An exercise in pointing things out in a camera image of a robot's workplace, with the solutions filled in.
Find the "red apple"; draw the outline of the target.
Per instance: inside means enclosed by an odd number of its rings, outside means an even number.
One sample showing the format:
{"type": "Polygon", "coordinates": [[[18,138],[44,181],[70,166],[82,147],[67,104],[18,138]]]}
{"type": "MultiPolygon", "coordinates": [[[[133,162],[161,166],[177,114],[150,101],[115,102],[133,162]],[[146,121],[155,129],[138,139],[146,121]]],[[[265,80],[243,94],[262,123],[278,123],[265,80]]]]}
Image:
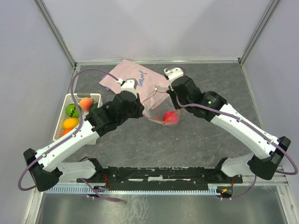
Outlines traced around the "red apple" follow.
{"type": "Polygon", "coordinates": [[[168,111],[163,116],[165,123],[177,123],[179,121],[179,115],[176,111],[168,111]]]}

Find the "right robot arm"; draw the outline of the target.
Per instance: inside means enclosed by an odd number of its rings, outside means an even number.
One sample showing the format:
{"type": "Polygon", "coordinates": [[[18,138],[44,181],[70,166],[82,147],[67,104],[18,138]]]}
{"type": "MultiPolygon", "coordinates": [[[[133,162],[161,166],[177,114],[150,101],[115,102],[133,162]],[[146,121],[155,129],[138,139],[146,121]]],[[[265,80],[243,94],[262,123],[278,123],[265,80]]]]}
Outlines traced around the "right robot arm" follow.
{"type": "Polygon", "coordinates": [[[165,78],[170,84],[167,93],[176,109],[184,108],[195,117],[223,128],[251,150],[244,156],[223,158],[214,171],[217,181],[226,182],[231,177],[247,173],[264,180],[273,178],[291,144],[287,137],[278,138],[263,131],[216,92],[201,92],[186,75],[171,73],[165,78]]]}

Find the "clear zip top bag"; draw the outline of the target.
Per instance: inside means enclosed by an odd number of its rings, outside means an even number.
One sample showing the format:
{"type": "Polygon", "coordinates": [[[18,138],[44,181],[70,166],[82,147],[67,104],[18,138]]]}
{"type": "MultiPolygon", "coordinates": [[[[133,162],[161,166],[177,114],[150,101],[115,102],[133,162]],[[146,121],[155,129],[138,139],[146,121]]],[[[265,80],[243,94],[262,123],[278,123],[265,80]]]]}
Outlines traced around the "clear zip top bag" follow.
{"type": "Polygon", "coordinates": [[[163,126],[174,127],[177,123],[165,123],[163,116],[168,111],[176,111],[180,117],[179,109],[175,109],[166,87],[155,86],[154,90],[142,101],[143,116],[163,126]]]}

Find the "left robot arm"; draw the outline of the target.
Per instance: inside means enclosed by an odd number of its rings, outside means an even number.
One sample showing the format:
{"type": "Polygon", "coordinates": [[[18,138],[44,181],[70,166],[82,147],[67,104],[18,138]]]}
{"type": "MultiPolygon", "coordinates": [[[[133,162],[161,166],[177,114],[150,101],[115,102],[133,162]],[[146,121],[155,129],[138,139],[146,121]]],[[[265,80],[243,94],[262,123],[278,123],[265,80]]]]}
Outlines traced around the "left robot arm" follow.
{"type": "Polygon", "coordinates": [[[69,174],[73,174],[75,179],[85,178],[99,182],[103,178],[103,170],[98,162],[72,162],[72,171],[68,171],[64,159],[92,140],[116,130],[126,120],[142,117],[143,110],[138,93],[121,91],[112,101],[92,110],[82,124],[61,139],[39,150],[27,149],[23,156],[26,171],[35,183],[33,187],[40,192],[49,190],[69,174]]]}

